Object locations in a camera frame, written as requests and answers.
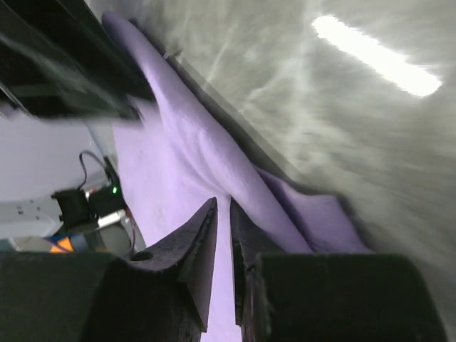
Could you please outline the purple t shirt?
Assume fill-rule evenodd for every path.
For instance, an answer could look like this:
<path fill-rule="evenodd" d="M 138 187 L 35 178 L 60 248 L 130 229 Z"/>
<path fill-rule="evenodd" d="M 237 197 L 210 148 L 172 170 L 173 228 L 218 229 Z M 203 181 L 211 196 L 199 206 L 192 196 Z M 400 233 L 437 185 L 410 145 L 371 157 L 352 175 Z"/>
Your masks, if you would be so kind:
<path fill-rule="evenodd" d="M 256 168 L 143 33 L 113 12 L 103 28 L 144 73 L 154 103 L 135 100 L 139 126 L 114 127 L 123 196 L 147 245 L 184 224 L 209 198 L 218 204 L 217 247 L 203 341 L 240 341 L 235 323 L 229 208 L 288 252 L 366 253 L 332 195 L 303 195 Z"/>

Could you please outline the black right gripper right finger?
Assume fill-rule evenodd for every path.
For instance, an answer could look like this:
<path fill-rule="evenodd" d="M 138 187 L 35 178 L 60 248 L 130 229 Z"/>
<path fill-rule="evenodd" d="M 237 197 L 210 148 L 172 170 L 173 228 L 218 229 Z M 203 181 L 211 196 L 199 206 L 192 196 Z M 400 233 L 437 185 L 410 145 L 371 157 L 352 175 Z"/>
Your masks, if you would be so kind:
<path fill-rule="evenodd" d="M 446 341 L 415 265 L 394 254 L 292 254 L 230 204 L 244 341 Z"/>

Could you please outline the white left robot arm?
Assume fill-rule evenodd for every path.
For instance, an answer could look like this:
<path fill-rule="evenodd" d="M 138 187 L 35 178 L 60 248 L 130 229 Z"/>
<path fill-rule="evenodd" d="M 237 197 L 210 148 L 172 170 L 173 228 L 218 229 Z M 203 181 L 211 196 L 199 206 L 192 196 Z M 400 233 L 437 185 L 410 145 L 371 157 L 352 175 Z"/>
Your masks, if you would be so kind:
<path fill-rule="evenodd" d="M 84 1 L 1 2 L 1 115 L 136 121 L 155 97 Z"/>

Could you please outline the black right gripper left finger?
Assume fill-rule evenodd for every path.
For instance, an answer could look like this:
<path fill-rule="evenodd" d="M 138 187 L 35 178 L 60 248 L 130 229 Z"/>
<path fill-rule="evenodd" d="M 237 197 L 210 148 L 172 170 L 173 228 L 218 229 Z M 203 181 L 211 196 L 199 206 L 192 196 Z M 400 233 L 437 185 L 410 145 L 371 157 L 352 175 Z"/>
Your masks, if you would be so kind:
<path fill-rule="evenodd" d="M 217 201 L 126 259 L 1 254 L 3 341 L 198 341 L 207 330 Z"/>

